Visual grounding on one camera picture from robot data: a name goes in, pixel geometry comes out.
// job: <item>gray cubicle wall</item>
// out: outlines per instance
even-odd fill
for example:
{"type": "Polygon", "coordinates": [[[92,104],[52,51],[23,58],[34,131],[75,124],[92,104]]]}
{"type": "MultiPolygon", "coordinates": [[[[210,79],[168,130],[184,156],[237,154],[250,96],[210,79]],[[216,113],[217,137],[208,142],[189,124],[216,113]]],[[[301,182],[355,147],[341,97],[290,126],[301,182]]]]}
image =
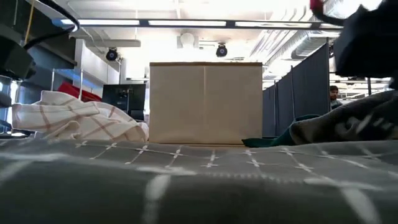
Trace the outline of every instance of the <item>gray cubicle wall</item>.
{"type": "Polygon", "coordinates": [[[279,82],[277,88],[277,128],[276,136],[281,135],[294,120],[292,75],[289,72],[279,82]]]}
{"type": "Polygon", "coordinates": [[[291,74],[295,117],[330,111],[328,44],[294,67],[291,74]]]}
{"type": "Polygon", "coordinates": [[[329,111],[329,48],[325,44],[263,91],[263,136],[281,135],[299,116],[329,111]]]}
{"type": "Polygon", "coordinates": [[[275,107],[275,85],[262,92],[262,135],[264,137],[275,136],[276,129],[276,107],[275,107]]]}

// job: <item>plaid blanket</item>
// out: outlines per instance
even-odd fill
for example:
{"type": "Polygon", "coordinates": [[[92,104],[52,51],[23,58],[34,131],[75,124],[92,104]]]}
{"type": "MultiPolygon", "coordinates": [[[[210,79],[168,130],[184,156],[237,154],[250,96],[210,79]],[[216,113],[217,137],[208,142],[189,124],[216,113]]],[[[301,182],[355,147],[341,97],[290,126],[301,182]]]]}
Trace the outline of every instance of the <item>plaid blanket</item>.
{"type": "Polygon", "coordinates": [[[0,142],[0,223],[398,223],[398,141],[0,142]]]}
{"type": "MultiPolygon", "coordinates": [[[[398,98],[398,91],[385,91],[356,100],[323,116],[293,123],[290,135],[296,144],[337,141],[367,141],[357,134],[357,127],[373,111],[384,109],[385,104],[398,98]]],[[[398,139],[396,126],[387,139],[398,139]]]]}
{"type": "Polygon", "coordinates": [[[137,123],[119,108],[82,102],[66,93],[42,91],[33,105],[12,106],[12,127],[44,133],[51,139],[148,140],[146,123],[137,123]]]}

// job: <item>black monitor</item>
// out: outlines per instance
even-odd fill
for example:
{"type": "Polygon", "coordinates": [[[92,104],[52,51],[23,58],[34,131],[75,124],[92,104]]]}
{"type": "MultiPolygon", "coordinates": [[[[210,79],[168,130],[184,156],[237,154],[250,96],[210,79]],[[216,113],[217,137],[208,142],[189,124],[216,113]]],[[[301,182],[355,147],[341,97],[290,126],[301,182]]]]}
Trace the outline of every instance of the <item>black monitor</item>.
{"type": "Polygon", "coordinates": [[[102,102],[113,105],[135,120],[144,120],[146,84],[104,85],[102,102]]]}

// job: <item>white towel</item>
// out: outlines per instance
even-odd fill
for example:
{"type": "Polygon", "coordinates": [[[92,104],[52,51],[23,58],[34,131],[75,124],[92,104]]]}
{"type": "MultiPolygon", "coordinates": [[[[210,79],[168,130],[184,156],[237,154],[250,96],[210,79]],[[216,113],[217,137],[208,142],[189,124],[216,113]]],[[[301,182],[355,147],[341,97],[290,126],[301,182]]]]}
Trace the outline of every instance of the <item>white towel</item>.
{"type": "Polygon", "coordinates": [[[106,103],[84,103],[66,93],[42,91],[32,105],[12,106],[12,127],[44,133],[44,138],[147,142],[149,128],[106,103]]]}

